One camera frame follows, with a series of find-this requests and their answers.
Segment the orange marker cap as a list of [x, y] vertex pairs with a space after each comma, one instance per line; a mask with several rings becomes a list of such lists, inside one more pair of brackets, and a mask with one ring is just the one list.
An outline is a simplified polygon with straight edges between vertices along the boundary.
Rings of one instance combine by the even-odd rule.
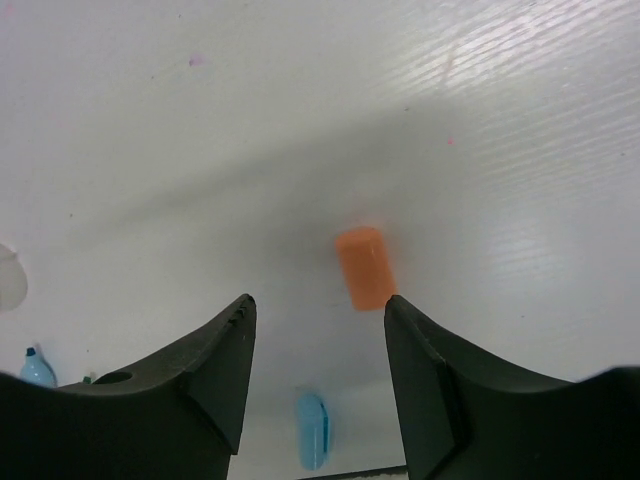
[[357, 311], [384, 308], [397, 286], [382, 233], [359, 227], [340, 234], [334, 245], [353, 307]]

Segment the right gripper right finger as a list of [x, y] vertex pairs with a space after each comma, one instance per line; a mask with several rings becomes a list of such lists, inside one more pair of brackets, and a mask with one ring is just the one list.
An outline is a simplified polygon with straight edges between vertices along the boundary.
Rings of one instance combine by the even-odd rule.
[[635, 479], [639, 370], [572, 383], [506, 361], [401, 296], [384, 315], [412, 479]]

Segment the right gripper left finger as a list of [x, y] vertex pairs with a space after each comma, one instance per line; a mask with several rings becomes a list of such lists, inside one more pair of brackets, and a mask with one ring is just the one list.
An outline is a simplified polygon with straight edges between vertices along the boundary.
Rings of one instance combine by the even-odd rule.
[[91, 384], [46, 388], [2, 375], [2, 478], [226, 478], [256, 320], [243, 294], [199, 329]]

